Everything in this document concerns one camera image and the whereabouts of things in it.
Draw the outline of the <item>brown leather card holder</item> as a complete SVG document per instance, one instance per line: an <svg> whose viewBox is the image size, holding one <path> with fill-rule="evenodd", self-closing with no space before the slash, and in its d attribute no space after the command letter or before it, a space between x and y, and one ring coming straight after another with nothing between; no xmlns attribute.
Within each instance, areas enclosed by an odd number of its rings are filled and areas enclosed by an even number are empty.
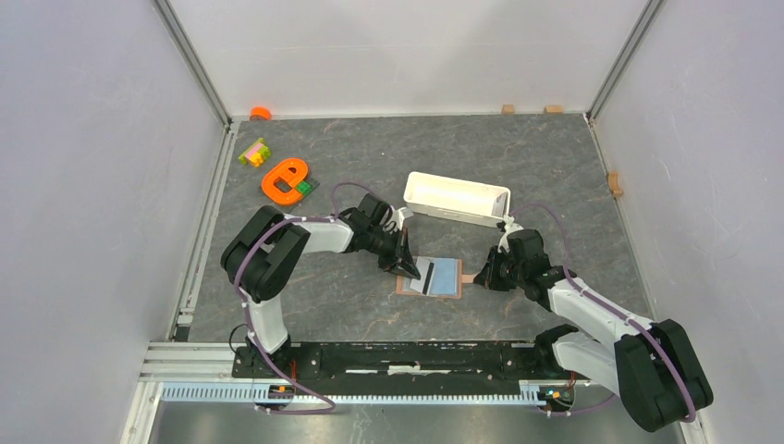
<svg viewBox="0 0 784 444"><path fill-rule="evenodd" d="M429 257L435 263L435 272L431 282L430 294L421 295L408 290L409 278L398 277L396 281L396 294L421 296L437 299L460 299L464 285L471 284L476 273L466 274L463 264L457 258Z"/></svg>

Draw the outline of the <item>white plastic tray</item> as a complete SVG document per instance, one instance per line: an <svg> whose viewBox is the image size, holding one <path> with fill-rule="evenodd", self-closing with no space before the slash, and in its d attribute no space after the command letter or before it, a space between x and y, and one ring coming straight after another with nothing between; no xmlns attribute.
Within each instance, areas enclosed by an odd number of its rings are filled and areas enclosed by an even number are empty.
<svg viewBox="0 0 784 444"><path fill-rule="evenodd" d="M416 214L494 228L508 214L511 191L497 185L411 172L403 200Z"/></svg>

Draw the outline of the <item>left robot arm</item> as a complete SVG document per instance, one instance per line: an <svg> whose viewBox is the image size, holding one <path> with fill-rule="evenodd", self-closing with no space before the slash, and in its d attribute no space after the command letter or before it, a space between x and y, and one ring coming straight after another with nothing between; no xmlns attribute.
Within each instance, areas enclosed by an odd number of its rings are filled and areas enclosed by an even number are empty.
<svg viewBox="0 0 784 444"><path fill-rule="evenodd" d="M406 216L371 193L335 216L293 216L271 205L261 207L225 248L220 264L246 315L255 364L267 376L289 368L280 293L307 253L368 252L379 268L405 278L421 277L413 259Z"/></svg>

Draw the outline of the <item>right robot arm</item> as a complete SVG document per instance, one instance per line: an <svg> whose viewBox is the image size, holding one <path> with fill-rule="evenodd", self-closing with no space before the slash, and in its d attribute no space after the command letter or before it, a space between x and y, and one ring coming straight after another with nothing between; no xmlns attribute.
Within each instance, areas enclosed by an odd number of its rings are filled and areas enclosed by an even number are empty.
<svg viewBox="0 0 784 444"><path fill-rule="evenodd" d="M487 290L522 290L528 300L567 319L536 337L536 370L546 377L568 371L590 378L619 398L642 429L691 422L713 404L714 392L681 324L638 316L596 293L572 270L552 265L539 231L505 233L473 281Z"/></svg>

